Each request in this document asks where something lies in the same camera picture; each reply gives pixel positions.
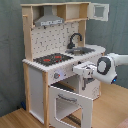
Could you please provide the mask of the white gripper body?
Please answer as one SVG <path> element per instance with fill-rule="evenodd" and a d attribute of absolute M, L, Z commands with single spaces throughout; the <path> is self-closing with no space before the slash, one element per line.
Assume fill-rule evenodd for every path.
<path fill-rule="evenodd" d="M 93 72 L 96 69 L 96 65 L 92 62 L 84 62 L 73 67 L 73 72 L 82 77 L 82 89 L 85 89 L 86 85 L 94 80 Z"/>

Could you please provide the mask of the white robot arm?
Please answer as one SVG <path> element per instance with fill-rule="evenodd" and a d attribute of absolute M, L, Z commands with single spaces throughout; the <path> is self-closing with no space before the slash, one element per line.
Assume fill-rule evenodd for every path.
<path fill-rule="evenodd" d="M 113 84 L 117 80 L 115 68 L 119 65 L 128 65 L 128 55 L 110 53 L 100 57 L 97 64 L 87 61 L 74 66 L 73 72 L 84 79 L 93 78 L 107 84 Z"/>

